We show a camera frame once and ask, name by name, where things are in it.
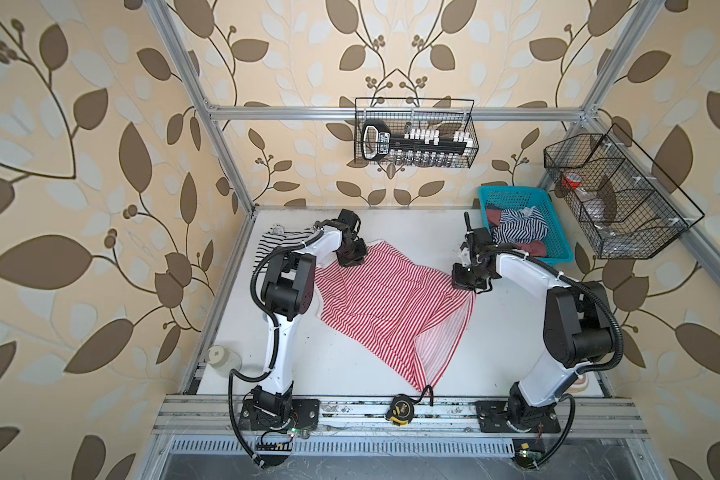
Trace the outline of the black white striped tank top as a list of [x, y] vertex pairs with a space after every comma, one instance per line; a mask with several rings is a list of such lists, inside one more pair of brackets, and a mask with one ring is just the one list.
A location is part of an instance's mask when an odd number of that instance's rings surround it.
[[255, 250], [253, 270], [256, 270], [264, 258], [275, 250], [307, 248], [322, 236], [322, 230], [316, 227], [309, 227], [304, 230], [287, 230], [283, 225], [275, 224], [264, 232], [259, 239]]

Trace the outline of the red white striped tank top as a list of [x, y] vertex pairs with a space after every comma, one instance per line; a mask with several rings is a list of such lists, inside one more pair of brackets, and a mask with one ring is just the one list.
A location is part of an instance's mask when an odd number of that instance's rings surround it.
[[474, 311], [477, 295], [449, 274], [414, 263], [385, 241], [359, 266], [336, 261], [316, 272], [320, 319], [363, 345], [414, 389], [445, 374]]

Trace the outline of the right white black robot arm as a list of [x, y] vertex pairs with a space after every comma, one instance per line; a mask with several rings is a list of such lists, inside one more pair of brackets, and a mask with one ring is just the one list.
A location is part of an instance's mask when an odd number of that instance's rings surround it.
[[624, 337], [604, 287], [580, 282], [511, 244], [497, 244], [485, 227], [466, 228], [452, 285], [476, 294], [510, 280], [544, 303], [544, 350], [506, 403], [476, 406], [478, 417], [499, 430], [526, 433], [551, 421], [554, 408], [576, 380], [608, 371], [623, 358]]

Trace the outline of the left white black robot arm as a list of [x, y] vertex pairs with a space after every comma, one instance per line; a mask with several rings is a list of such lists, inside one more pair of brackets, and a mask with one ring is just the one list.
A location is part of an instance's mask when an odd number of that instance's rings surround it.
[[333, 219], [318, 221], [310, 229], [277, 241], [255, 264], [249, 293], [267, 322], [266, 359], [258, 376], [233, 369], [231, 381], [253, 385], [241, 416], [254, 431], [304, 428], [315, 412], [302, 416], [293, 405], [293, 362], [299, 321], [312, 303], [318, 264], [333, 256], [338, 265], [361, 265], [367, 246], [360, 238], [360, 217], [343, 209]]

